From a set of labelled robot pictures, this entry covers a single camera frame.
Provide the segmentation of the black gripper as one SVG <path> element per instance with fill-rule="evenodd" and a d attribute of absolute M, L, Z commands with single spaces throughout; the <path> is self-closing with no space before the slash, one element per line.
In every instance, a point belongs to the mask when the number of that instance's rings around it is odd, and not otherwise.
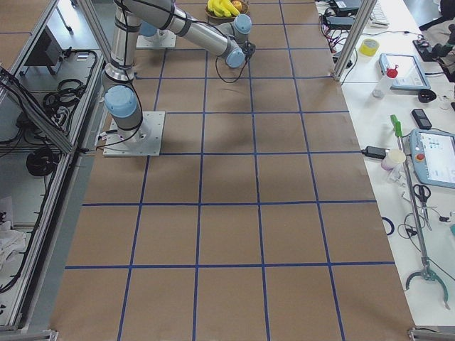
<path fill-rule="evenodd" d="M 256 45 L 254 43 L 251 43 L 250 41 L 246 41 L 244 44 L 244 54 L 245 54 L 245 59 L 250 60 L 252 56 L 254 55 L 256 50 Z"/>

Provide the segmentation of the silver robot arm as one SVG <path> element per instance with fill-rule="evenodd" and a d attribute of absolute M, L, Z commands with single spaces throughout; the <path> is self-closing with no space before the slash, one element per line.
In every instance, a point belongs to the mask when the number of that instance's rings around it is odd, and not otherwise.
<path fill-rule="evenodd" d="M 140 139 L 144 115 L 134 89 L 134 54 L 141 24 L 167 30 L 222 58 L 237 68 L 246 64 L 255 51 L 249 42 L 252 21 L 238 14 L 234 21 L 212 26 L 180 9 L 174 1 L 116 1 L 114 39 L 102 83 L 105 106 L 117 125 L 120 141 Z"/>

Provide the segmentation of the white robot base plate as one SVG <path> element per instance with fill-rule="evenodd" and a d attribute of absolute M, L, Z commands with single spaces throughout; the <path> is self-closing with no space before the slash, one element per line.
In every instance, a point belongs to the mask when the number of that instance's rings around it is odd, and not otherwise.
<path fill-rule="evenodd" d="M 105 157 L 139 157 L 159 156 L 161 152 L 162 134 L 164 130 L 165 112 L 143 112 L 143 122 L 138 132 L 122 131 L 111 121 L 106 146 L 103 148 Z"/>
<path fill-rule="evenodd" d="M 170 31 L 157 31 L 153 36 L 139 35 L 136 48 L 146 50 L 159 50 L 175 48 L 176 34 Z"/>

